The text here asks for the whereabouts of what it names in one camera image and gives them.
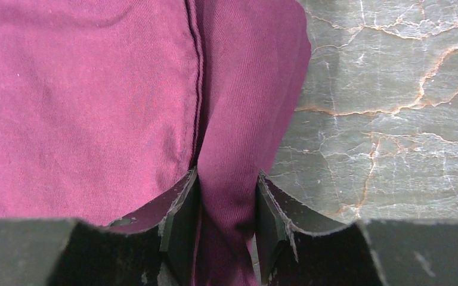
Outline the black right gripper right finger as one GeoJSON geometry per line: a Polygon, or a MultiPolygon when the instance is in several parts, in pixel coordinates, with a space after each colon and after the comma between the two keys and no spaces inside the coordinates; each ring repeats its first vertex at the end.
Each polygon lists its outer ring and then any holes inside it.
{"type": "Polygon", "coordinates": [[[263,285],[458,285],[458,219],[340,223],[261,172],[256,247],[263,285]]]}

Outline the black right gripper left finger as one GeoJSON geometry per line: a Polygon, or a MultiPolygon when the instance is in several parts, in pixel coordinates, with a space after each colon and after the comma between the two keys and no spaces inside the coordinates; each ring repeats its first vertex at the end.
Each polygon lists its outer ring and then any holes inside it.
{"type": "Polygon", "coordinates": [[[188,285],[198,212],[194,168],[108,226],[0,219],[0,285],[188,285]]]}

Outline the purple cloth wrap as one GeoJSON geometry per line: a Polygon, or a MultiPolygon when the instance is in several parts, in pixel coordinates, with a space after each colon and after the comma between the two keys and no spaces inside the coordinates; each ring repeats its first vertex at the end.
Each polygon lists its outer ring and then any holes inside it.
{"type": "Polygon", "coordinates": [[[255,285],[255,185],[310,56],[296,1],[0,1],[0,217],[105,225],[196,166],[194,285],[255,285]]]}

